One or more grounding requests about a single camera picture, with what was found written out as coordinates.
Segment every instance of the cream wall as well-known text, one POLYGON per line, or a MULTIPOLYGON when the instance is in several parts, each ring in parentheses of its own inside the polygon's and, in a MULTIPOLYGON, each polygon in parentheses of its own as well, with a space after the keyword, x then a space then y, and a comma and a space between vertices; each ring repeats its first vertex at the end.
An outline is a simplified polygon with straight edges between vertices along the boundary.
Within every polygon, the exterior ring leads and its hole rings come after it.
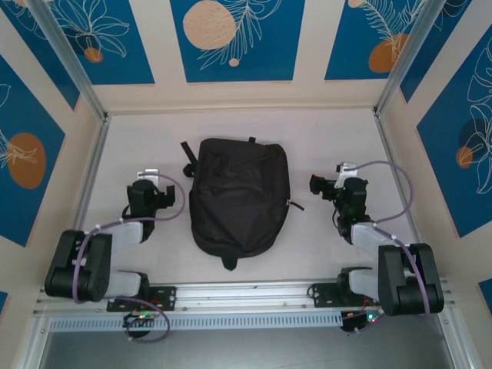
POLYGON ((346 0, 307 0, 293 81, 187 84, 169 0, 130 0, 155 85, 95 86, 110 112, 271 106, 372 106, 385 79, 325 81, 346 0))
POLYGON ((416 196, 412 212, 417 228, 422 240, 434 249, 440 275, 450 282, 485 367, 492 363, 492 316, 478 282, 492 277, 492 223, 463 238, 457 236, 417 133, 417 124, 490 27, 490 14, 490 0, 473 0, 408 105, 397 94, 383 116, 397 162, 414 180, 416 196))
MULTIPOLYGON (((7 368, 22 345, 26 321, 44 283, 59 235, 71 226, 100 123, 82 100, 75 111, 70 109, 1 11, 0 35, 0 55, 65 133, 28 245, 23 248, 0 237, 0 291, 8 292, 0 321, 0 367, 7 368)), ((2 217, 8 217, 3 210, 2 217)))

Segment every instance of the backpack strap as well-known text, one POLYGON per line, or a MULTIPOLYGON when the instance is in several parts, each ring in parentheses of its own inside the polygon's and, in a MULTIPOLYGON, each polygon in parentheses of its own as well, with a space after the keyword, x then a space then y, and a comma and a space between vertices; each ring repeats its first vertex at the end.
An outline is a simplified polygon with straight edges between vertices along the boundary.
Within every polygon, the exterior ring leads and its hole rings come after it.
POLYGON ((222 258, 222 265, 228 271, 233 271, 238 266, 238 259, 226 259, 222 258))
POLYGON ((186 156, 188 156, 188 160, 190 161, 190 164, 187 164, 183 168, 183 173, 188 178, 193 178, 194 172, 196 171, 197 168, 198 160, 196 156, 194 156, 193 151, 190 149, 190 146, 186 141, 181 143, 181 147, 183 148, 184 153, 186 154, 186 156))

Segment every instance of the black backpack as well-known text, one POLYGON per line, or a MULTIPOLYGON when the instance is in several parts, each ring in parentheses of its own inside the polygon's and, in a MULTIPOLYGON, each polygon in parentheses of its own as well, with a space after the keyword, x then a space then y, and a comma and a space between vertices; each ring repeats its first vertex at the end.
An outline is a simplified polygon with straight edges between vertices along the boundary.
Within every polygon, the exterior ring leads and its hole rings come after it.
POLYGON ((292 204, 284 149, 254 141, 209 138, 201 142, 198 160, 181 143, 191 162, 183 172, 194 177, 193 238, 230 271, 239 258, 259 255, 274 244, 292 204))

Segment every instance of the backpack zipper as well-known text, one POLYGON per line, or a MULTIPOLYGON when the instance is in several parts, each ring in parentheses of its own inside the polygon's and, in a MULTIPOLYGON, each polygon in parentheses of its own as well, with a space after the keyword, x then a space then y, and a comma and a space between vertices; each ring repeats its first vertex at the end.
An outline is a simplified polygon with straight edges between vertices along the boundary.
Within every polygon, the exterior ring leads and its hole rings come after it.
POLYGON ((293 205, 293 206, 295 206, 297 209, 304 211, 304 208, 303 208, 302 206, 300 206, 297 202, 293 202, 293 201, 291 201, 291 199, 290 199, 290 198, 287 200, 287 204, 286 204, 286 205, 287 205, 287 206, 289 206, 289 205, 293 205))

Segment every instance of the ventilated metal strip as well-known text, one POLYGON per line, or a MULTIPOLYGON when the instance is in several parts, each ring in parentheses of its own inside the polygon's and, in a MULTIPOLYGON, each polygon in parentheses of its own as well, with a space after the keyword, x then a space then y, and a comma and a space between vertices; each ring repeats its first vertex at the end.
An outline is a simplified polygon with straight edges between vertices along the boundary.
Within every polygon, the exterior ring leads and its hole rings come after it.
MULTIPOLYGON (((290 314, 173 314, 169 315, 173 331, 196 331, 212 329, 258 329, 295 327, 340 327, 339 311, 322 311, 290 314)), ((122 331, 123 317, 57 317, 50 332, 110 332, 122 331)), ((149 321, 133 331, 157 331, 167 328, 164 319, 149 321)))

